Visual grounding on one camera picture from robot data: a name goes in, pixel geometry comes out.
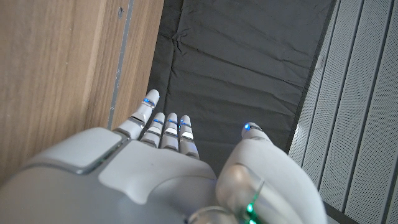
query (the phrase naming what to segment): dark gray cloth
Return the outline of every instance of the dark gray cloth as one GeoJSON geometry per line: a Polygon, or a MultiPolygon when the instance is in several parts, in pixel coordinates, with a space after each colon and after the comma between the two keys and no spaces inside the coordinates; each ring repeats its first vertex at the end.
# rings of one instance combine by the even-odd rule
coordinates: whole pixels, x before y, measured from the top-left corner
{"type": "Polygon", "coordinates": [[[165,0],[148,90],[155,112],[189,115],[218,175],[243,125],[285,149],[333,0],[165,0]]]}

